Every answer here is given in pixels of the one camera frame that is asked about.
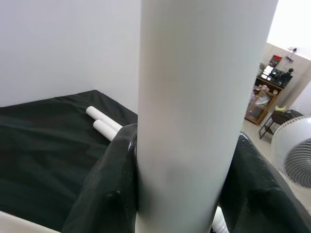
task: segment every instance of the fan grille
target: fan grille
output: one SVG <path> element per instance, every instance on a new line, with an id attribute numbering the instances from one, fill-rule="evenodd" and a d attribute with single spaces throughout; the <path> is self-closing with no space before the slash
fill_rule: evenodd
<path id="1" fill-rule="evenodd" d="M 285 160 L 285 172 L 295 183 L 311 188 L 311 139 L 289 152 Z"/>

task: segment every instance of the floor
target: floor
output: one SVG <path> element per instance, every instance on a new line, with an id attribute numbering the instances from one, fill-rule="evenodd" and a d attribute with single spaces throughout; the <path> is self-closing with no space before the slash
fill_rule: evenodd
<path id="1" fill-rule="evenodd" d="M 260 126 L 257 126 L 251 123 L 248 120 L 244 120 L 242 131 L 245 132 L 250 139 L 253 141 L 254 145 L 260 151 L 260 153 L 266 157 L 266 159 L 271 162 L 272 154 L 271 154 L 271 139 L 272 136 L 268 133 L 260 140 L 258 131 Z M 306 189 L 294 184 L 291 180 L 289 180 L 283 173 L 280 172 L 282 177 L 285 179 L 292 192 L 295 194 L 298 200 L 305 206 L 309 214 L 311 215 L 311 189 Z"/>

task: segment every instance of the wooden cabinet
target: wooden cabinet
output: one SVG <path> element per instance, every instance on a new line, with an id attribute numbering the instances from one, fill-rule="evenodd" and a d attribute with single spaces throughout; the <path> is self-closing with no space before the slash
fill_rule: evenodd
<path id="1" fill-rule="evenodd" d="M 262 88 L 264 85 L 269 88 L 268 91 Z M 282 89 L 282 87 L 274 85 L 265 79 L 257 78 L 249 100 L 245 119 L 259 125 Z"/>

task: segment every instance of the white pole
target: white pole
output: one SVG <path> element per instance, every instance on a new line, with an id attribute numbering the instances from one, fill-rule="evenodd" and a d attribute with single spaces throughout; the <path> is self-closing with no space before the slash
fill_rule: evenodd
<path id="1" fill-rule="evenodd" d="M 206 233 L 277 0 L 143 0 L 139 233 Z"/>

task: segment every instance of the white fan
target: white fan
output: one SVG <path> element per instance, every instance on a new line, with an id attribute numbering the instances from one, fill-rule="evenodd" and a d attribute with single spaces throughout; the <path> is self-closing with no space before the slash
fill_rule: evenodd
<path id="1" fill-rule="evenodd" d="M 311 188 L 311 117 L 282 124 L 272 138 L 273 164 L 294 183 Z"/>

